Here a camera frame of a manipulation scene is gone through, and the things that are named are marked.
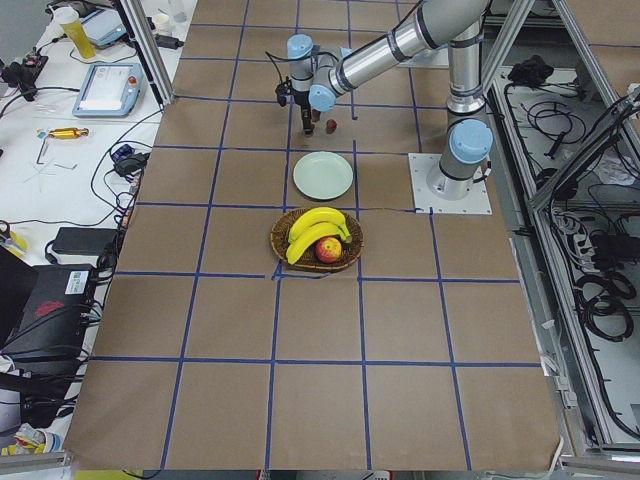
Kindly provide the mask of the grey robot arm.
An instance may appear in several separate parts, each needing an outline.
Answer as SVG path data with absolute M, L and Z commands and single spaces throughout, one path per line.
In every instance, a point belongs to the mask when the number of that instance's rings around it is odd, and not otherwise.
M 478 183 L 475 174 L 492 149 L 485 122 L 481 80 L 482 20 L 485 1 L 420 1 L 396 26 L 354 51 L 322 47 L 306 34 L 287 41 L 289 74 L 275 95 L 280 105 L 300 108 L 310 135 L 319 114 L 356 90 L 423 51 L 446 48 L 449 70 L 448 127 L 444 153 L 426 176 L 427 187 L 444 200 L 461 200 Z

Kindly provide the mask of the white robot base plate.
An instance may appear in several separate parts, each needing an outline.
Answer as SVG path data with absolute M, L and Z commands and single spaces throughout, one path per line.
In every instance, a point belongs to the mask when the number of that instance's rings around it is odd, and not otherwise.
M 454 181 L 441 175 L 440 157 L 440 154 L 408 154 L 416 212 L 491 215 L 492 208 L 482 168 L 476 168 L 472 180 Z

